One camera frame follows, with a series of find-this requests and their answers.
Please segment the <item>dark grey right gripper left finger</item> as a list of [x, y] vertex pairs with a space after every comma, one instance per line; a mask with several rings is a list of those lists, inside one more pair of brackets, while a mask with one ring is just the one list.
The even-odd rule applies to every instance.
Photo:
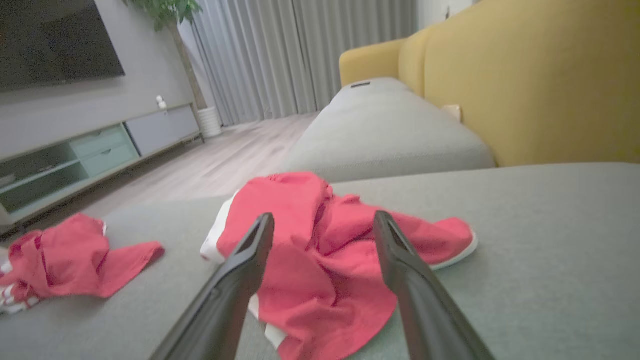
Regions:
[[233, 360], [250, 299], [260, 289], [274, 243], [275, 220], [259, 215], [229, 258], [206, 281], [153, 360]]

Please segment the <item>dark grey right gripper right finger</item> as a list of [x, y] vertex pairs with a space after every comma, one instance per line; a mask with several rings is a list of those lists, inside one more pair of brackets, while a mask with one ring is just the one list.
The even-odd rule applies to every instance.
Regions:
[[382, 278], [398, 300], [409, 357], [492, 360], [489, 347], [388, 212], [375, 212], [373, 231]]

